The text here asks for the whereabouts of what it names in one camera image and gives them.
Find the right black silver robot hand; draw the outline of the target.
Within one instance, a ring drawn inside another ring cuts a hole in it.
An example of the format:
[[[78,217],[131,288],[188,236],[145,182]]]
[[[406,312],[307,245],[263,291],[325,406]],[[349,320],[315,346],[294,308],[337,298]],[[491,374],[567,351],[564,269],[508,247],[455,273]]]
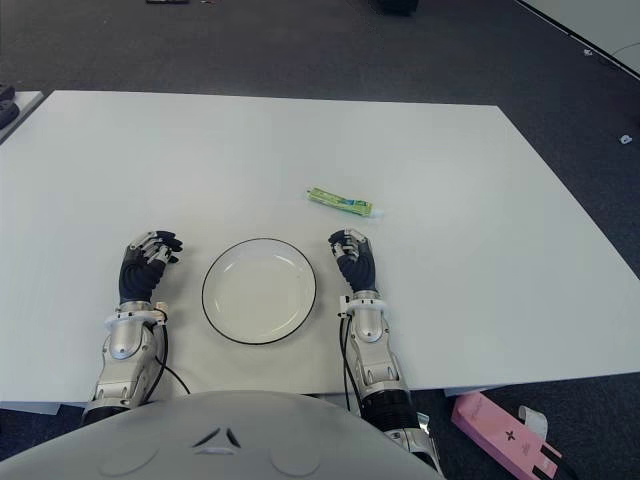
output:
[[[334,232],[328,242],[338,268],[353,293],[378,294],[376,265],[369,239],[356,229],[345,228]]]

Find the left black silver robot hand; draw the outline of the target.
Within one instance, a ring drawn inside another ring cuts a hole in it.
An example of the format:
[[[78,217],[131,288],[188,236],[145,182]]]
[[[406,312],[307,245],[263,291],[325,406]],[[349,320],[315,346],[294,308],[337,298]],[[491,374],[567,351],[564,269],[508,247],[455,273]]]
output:
[[[166,266],[177,263],[182,242],[169,231],[148,231],[125,249],[118,279],[119,300],[149,302]]]

